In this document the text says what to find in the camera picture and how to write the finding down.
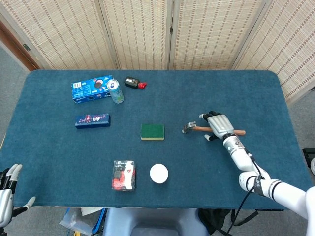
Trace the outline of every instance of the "can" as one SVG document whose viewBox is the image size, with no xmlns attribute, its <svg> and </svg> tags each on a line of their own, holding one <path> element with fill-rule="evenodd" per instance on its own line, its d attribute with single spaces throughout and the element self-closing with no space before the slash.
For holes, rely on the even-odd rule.
<svg viewBox="0 0 315 236">
<path fill-rule="evenodd" d="M 124 101 L 124 95 L 117 80 L 109 80 L 107 82 L 107 88 L 115 103 L 119 104 Z"/>
</svg>

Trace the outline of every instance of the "blue box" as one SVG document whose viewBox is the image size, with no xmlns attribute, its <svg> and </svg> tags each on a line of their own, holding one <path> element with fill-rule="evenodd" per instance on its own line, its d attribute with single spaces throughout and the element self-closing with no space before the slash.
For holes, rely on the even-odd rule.
<svg viewBox="0 0 315 236">
<path fill-rule="evenodd" d="M 112 78 L 112 75 L 106 75 L 72 83 L 71 87 L 73 101 L 76 103 L 82 103 L 109 97 L 110 94 L 106 84 L 107 81 L 111 80 Z"/>
<path fill-rule="evenodd" d="M 107 127 L 110 126 L 110 116 L 108 113 L 100 115 L 76 116 L 74 126 L 77 129 Z"/>
</svg>

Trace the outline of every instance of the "floor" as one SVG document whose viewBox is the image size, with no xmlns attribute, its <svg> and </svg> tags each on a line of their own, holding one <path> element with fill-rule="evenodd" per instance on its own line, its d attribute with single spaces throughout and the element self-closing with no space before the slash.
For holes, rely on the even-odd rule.
<svg viewBox="0 0 315 236">
<path fill-rule="evenodd" d="M 0 143 L 9 125 L 15 104 L 19 98 L 27 72 L 24 71 L 0 47 Z M 315 92 L 311 92 L 289 108 L 292 122 L 301 148 L 315 148 Z M 64 208 L 33 207 L 8 225 L 5 230 L 10 236 L 65 236 L 68 230 L 59 225 L 65 213 Z M 241 211 L 239 218 L 251 212 Z M 223 229 L 230 224 L 228 218 Z M 260 212 L 251 222 L 234 227 L 234 236 L 304 236 L 307 221 L 291 211 Z"/>
</svg>

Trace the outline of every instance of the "robotic arm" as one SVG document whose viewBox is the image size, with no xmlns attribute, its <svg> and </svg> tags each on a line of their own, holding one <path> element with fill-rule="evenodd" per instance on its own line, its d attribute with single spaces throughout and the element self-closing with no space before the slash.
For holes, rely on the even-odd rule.
<svg viewBox="0 0 315 236">
<path fill-rule="evenodd" d="M 307 219 L 306 236 L 315 236 L 315 187 L 305 192 L 278 179 L 271 179 L 234 134 L 234 128 L 225 115 L 211 111 L 199 117 L 208 122 L 214 133 L 212 136 L 205 135 L 205 138 L 208 141 L 217 138 L 223 140 L 235 165 L 243 171 L 239 175 L 241 188 L 268 197 Z"/>
<path fill-rule="evenodd" d="M 10 169 L 0 172 L 0 236 L 7 235 L 4 227 L 11 222 L 12 217 L 27 211 L 36 199 L 32 197 L 23 207 L 13 209 L 14 193 L 21 169 L 22 165 L 15 164 Z"/>
</svg>

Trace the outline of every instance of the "green sponge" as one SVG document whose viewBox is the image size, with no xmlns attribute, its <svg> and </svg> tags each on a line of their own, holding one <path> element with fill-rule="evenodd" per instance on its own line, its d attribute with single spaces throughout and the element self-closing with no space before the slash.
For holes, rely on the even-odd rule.
<svg viewBox="0 0 315 236">
<path fill-rule="evenodd" d="M 141 140 L 164 140 L 164 125 L 142 124 Z"/>
</svg>

